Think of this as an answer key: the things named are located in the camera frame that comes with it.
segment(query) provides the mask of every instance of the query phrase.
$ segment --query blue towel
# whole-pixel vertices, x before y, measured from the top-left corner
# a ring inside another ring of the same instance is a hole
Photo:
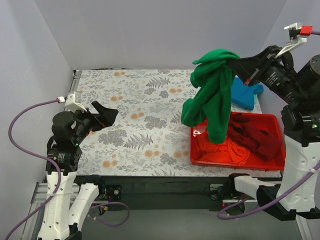
[[[244,83],[236,77],[231,88],[231,102],[247,110],[253,110],[255,107],[255,94],[264,91],[262,84],[253,86],[244,85]]]

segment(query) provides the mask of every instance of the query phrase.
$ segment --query gray floor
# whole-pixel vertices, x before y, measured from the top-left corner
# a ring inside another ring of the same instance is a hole
[[[125,216],[125,211],[110,211],[102,218],[117,223]],[[241,219],[219,220],[205,210],[134,210],[120,227],[105,226],[87,218],[82,239],[301,240],[302,237],[295,221],[281,222],[264,212]]]

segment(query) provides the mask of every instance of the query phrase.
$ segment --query green cloth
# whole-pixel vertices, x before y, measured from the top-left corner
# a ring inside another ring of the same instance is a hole
[[[181,122],[195,127],[208,118],[208,134],[212,143],[226,140],[231,112],[231,88],[236,74],[226,65],[228,59],[239,59],[234,52],[217,49],[204,55],[193,64],[198,65],[190,81],[200,90],[195,97],[185,101]]]

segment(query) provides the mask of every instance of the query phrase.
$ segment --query floral tablecloth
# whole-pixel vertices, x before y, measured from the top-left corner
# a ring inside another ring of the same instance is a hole
[[[78,174],[105,176],[221,177],[232,168],[190,162],[190,128],[181,124],[184,101],[197,93],[192,70],[85,70],[77,90],[85,107],[97,100],[118,109],[112,127],[92,132],[81,143]],[[234,112],[250,112],[235,105]],[[261,113],[259,102],[254,113]],[[237,169],[256,177],[280,172]]]

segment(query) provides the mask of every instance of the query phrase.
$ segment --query red container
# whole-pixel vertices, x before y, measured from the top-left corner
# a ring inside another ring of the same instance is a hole
[[[257,113],[242,113],[242,114],[250,118],[252,124],[254,124],[258,129],[268,131],[270,134],[274,135],[279,140],[283,141],[276,116],[271,114],[257,114]],[[263,157],[261,157],[259,154],[256,154],[254,152],[250,153],[245,164],[200,161],[195,159],[195,144],[196,144],[195,137],[198,134],[201,134],[206,131],[207,124],[208,122],[205,121],[203,123],[200,123],[198,126],[191,128],[190,160],[193,164],[203,165],[203,166],[231,167],[236,169],[257,169],[257,170],[265,170],[265,171],[284,170],[286,152],[283,144],[281,146],[281,150],[277,153],[277,155],[272,160],[266,160]]]

